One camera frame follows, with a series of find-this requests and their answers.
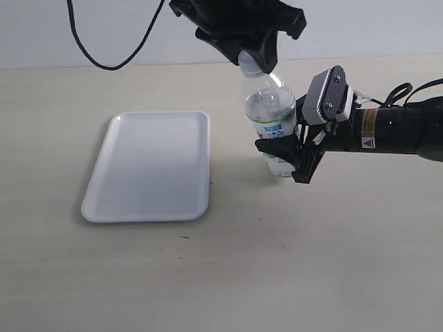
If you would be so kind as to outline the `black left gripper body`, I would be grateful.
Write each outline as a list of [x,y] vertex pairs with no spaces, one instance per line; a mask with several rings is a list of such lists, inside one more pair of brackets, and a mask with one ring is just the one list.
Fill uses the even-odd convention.
[[197,27],[197,39],[208,43],[275,43],[279,32],[298,39],[307,25],[304,10],[283,1],[171,1],[169,6]]

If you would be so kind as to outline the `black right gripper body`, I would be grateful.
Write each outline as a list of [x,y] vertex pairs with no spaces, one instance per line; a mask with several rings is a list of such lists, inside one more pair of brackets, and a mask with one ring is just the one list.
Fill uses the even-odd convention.
[[350,120],[308,125],[300,124],[296,143],[296,166],[292,177],[296,183],[309,184],[327,151],[348,151],[353,139],[353,124]]

